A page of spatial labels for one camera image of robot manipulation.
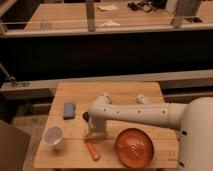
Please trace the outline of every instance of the white cup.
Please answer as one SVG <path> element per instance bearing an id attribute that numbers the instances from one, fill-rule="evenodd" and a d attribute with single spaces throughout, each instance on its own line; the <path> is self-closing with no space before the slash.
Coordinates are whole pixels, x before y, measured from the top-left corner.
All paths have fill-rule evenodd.
<path id="1" fill-rule="evenodd" d="M 64 146 L 64 135 L 63 129 L 58 126 L 52 126 L 46 129 L 42 135 L 44 144 L 60 150 Z"/>

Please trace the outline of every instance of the wooden table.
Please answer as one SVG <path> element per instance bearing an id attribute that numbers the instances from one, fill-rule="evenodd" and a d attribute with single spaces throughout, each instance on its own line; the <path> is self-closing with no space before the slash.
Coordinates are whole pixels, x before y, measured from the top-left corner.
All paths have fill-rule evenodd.
<path id="1" fill-rule="evenodd" d="M 118 10 L 100 11 L 97 5 L 116 5 Z M 95 3 L 95 24 L 100 27 L 108 20 L 121 26 L 146 26 L 170 24 L 172 16 L 165 10 L 146 13 L 132 11 L 127 1 Z M 52 28 L 87 28 L 86 7 L 84 3 L 40 4 L 25 29 L 40 29 L 41 21 L 48 21 Z"/>
<path id="2" fill-rule="evenodd" d="M 34 160 L 36 168 L 124 168 L 114 150 L 117 135 L 124 129 L 135 127 L 145 131 L 152 139 L 155 154 L 148 168 L 176 168 L 178 158 L 178 141 L 173 130 L 157 128 L 142 124 L 120 121 L 108 121 L 108 138 L 98 141 L 95 147 L 101 153 L 99 161 L 93 161 L 83 142 L 87 133 L 87 123 L 82 114 L 100 92 L 112 95 L 114 104 L 135 104 L 136 96 L 143 93 L 154 103 L 163 102 L 157 83 L 127 82 L 73 82 L 59 84 L 46 127 L 58 125 L 64 129 L 65 146 L 61 151 L 54 151 L 40 142 Z M 76 117 L 63 120 L 65 102 L 76 104 Z"/>

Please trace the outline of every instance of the carrot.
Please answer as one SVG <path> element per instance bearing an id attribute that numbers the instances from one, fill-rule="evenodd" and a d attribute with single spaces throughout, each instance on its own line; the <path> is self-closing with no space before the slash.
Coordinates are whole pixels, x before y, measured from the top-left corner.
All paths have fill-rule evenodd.
<path id="1" fill-rule="evenodd" d="M 97 161 L 100 159 L 101 155 L 100 153 L 97 151 L 97 149 L 94 147 L 94 145 L 89 141 L 89 140 L 84 140 L 87 149 L 91 155 L 91 157 L 93 158 L 94 161 Z"/>

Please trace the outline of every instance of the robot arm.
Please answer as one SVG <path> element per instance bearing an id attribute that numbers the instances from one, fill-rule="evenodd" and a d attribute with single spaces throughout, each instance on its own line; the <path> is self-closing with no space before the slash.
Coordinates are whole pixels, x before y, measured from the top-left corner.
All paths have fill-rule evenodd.
<path id="1" fill-rule="evenodd" d="M 213 98 L 199 98 L 187 105 L 145 101 L 139 96 L 138 105 L 118 106 L 112 105 L 108 94 L 101 94 L 89 107 L 90 133 L 105 131 L 107 120 L 180 129 L 178 171 L 212 171 Z"/>
<path id="2" fill-rule="evenodd" d="M 186 104 L 143 104 L 139 95 L 136 105 L 113 105 L 111 97 L 102 93 L 89 107 L 89 128 L 92 132 L 104 132 L 107 120 L 142 123 L 159 127 L 180 129 L 180 121 Z"/>

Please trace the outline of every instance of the orange bowl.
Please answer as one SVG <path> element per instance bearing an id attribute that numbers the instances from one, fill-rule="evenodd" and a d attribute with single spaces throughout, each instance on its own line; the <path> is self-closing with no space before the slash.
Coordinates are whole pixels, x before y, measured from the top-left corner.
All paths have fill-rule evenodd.
<path id="1" fill-rule="evenodd" d="M 136 128 L 122 131 L 115 142 L 119 160 L 130 168 L 144 168 L 153 158 L 154 146 L 149 136 Z"/>

